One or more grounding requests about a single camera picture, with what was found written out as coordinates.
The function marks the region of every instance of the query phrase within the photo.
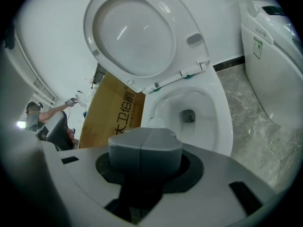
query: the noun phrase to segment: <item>gray plastic cover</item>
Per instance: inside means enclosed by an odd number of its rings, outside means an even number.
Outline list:
[[[180,167],[182,142],[168,129],[135,128],[108,139],[110,165],[136,181],[163,182]]]

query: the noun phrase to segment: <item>glove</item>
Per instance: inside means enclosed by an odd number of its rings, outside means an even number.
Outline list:
[[[73,107],[76,103],[78,103],[78,100],[75,97],[72,97],[65,102],[68,107]]]

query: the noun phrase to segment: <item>cardboard box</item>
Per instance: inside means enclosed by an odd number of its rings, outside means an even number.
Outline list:
[[[86,114],[79,148],[107,146],[109,137],[141,125],[145,94],[106,73]]]

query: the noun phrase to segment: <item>black baseboard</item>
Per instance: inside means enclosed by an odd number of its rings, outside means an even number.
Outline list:
[[[214,70],[216,72],[233,67],[233,66],[237,66],[237,65],[241,65],[245,63],[245,58],[244,56],[229,60],[229,61],[224,61],[222,63],[216,64],[214,65]]]

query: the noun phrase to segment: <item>toilet drain hole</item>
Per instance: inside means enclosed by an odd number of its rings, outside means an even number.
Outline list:
[[[195,112],[191,109],[184,110],[180,113],[181,120],[184,123],[193,123],[196,121]]]

